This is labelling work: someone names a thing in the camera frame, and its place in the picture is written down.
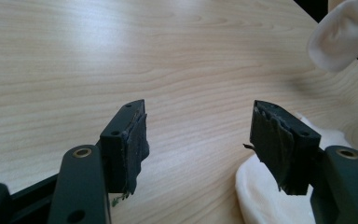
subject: white cloth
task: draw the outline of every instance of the white cloth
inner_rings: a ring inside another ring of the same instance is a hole
[[[329,72],[339,72],[358,57],[358,0],[330,0],[329,10],[310,37],[308,53]]]
[[[322,136],[321,148],[332,145],[351,146],[342,132],[320,129],[306,118],[301,120]],[[274,177],[255,154],[239,168],[236,190],[246,224],[315,223],[310,206],[312,187],[309,187],[306,196],[289,196],[284,191],[278,191]]]

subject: wooden table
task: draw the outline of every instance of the wooden table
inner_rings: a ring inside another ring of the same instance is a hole
[[[316,68],[315,26],[292,0],[0,1],[0,182],[14,193],[56,174],[145,99],[150,156],[114,222],[242,223],[255,99],[358,148],[358,62]]]

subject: metal screw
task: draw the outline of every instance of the metal screw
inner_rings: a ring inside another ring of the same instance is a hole
[[[85,158],[88,157],[88,155],[91,154],[91,149],[89,148],[80,148],[72,154],[75,158]]]
[[[349,151],[344,148],[340,148],[336,150],[336,153],[340,155],[343,158],[349,159],[349,160],[357,160],[358,155],[355,152]]]

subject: white fabric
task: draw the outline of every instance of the white fabric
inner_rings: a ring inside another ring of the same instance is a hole
[[[342,132],[320,129],[306,118],[301,120],[322,136],[320,148],[332,145],[351,146]],[[255,154],[238,170],[236,190],[246,224],[315,223],[310,206],[312,187],[309,187],[306,196],[288,196],[284,191],[278,191],[278,185],[269,169]]]
[[[338,72],[358,57],[358,0],[330,0],[329,10],[310,37],[308,53],[318,67]]]

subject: table surface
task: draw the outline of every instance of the table surface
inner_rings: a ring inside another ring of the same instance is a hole
[[[316,68],[315,26],[292,0],[0,1],[0,182],[14,193],[56,174],[145,99],[150,156],[113,221],[242,223],[255,99],[358,149],[358,62]]]

